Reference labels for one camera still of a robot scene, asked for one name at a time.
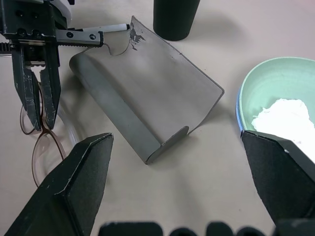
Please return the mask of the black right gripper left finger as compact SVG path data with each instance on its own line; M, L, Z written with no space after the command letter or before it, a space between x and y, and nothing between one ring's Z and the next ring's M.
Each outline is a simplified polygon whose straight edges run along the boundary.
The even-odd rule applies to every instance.
M89 236L105 189L114 137L77 143L43 180L7 236Z

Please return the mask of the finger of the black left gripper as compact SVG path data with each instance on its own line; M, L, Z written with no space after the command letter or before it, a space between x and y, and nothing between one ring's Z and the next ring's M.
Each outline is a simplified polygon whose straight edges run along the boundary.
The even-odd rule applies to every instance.
M34 72L26 64L24 48L12 50L12 65L16 91L33 128L40 131L39 86Z
M58 105L61 95L59 76L59 54L57 46L44 46L43 58L45 68L40 71L46 123L53 129L56 122Z

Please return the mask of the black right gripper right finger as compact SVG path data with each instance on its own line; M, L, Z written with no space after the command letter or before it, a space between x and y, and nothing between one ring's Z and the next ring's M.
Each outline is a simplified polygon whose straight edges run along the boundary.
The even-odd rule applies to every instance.
M257 193L273 221L315 216L315 164L292 141L244 130Z

